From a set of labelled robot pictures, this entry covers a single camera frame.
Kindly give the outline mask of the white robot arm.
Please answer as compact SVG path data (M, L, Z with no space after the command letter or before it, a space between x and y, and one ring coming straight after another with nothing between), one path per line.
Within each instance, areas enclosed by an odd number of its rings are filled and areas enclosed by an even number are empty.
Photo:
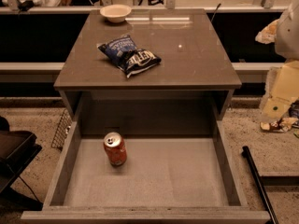
M255 40L263 44L274 42L276 54L286 59L262 104L264 117L281 119L299 98L299 0L293 0L280 18L264 27Z

